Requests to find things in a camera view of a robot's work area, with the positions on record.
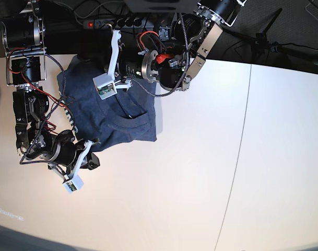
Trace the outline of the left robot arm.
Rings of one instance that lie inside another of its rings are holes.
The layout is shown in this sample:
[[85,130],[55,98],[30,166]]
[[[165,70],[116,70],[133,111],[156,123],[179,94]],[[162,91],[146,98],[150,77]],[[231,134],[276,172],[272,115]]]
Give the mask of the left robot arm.
[[121,44],[121,32],[112,31],[109,67],[93,79],[101,99],[128,90],[138,84],[148,95],[157,97],[140,80],[159,84],[167,92],[186,91],[204,66],[209,52],[222,35],[223,26],[231,27],[245,1],[200,1],[190,14],[177,13],[168,22],[168,38],[159,34],[165,18],[152,30],[135,37],[137,50],[127,51]]

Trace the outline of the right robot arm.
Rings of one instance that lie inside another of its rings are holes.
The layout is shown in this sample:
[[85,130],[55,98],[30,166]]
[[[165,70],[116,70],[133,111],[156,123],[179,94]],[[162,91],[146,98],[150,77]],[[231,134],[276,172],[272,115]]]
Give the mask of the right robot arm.
[[49,121],[58,107],[67,108],[66,75],[62,70],[59,98],[39,85],[46,79],[45,59],[53,59],[44,42],[41,2],[0,1],[0,23],[6,55],[6,84],[16,88],[13,110],[19,163],[46,163],[49,169],[62,174],[99,167],[99,159],[90,150],[90,141],[75,142],[72,130],[56,134],[56,126]]

